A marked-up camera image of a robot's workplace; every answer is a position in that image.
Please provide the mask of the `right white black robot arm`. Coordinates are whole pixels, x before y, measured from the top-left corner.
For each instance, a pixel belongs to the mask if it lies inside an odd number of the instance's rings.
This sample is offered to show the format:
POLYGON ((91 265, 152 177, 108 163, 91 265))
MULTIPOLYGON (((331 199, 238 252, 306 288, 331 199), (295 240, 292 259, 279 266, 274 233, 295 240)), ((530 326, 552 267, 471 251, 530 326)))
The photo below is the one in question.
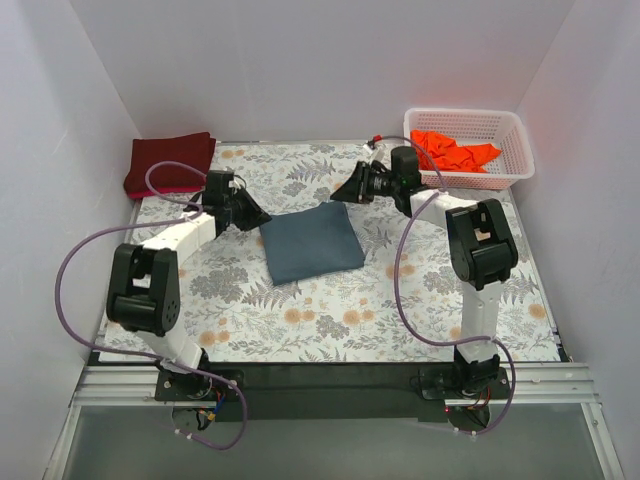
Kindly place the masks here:
POLYGON ((394 200, 396 209, 409 218, 394 261, 393 289, 398 314, 405 328, 419 341, 454 351, 453 388, 464 397, 475 397, 498 379, 499 353, 506 348, 496 338, 499 300, 504 284, 519 261, 519 254, 502 204, 496 199, 473 202, 430 189, 423 183, 416 149, 391 150, 391 166, 379 160, 358 162, 348 180, 331 198, 369 204, 376 197, 394 200), (420 335, 403 309, 399 266, 411 227, 426 221, 446 231, 451 265, 462 285, 461 337, 438 342, 420 335))

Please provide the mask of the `grey blue t shirt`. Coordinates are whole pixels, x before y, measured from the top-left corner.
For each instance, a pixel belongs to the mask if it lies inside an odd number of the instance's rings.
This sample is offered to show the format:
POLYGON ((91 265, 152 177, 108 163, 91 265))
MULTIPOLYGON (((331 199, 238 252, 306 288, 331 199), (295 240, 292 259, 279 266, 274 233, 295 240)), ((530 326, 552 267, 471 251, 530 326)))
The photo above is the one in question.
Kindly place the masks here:
POLYGON ((364 266, 364 251, 340 202, 275 215, 260 235, 275 286, 364 266))

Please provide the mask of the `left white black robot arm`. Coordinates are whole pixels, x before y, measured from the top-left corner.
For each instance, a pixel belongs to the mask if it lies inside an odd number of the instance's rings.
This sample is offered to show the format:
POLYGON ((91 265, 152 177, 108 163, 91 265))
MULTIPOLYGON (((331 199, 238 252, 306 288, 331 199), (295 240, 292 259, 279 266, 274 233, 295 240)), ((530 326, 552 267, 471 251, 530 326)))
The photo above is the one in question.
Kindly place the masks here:
POLYGON ((139 245, 122 244, 114 253, 108 319, 141 338, 162 368, 180 374, 178 387, 190 399, 205 398, 213 377, 200 367, 204 351, 180 320, 179 267, 229 226, 250 231, 270 220, 234 172, 211 170, 199 199, 179 223, 139 245))

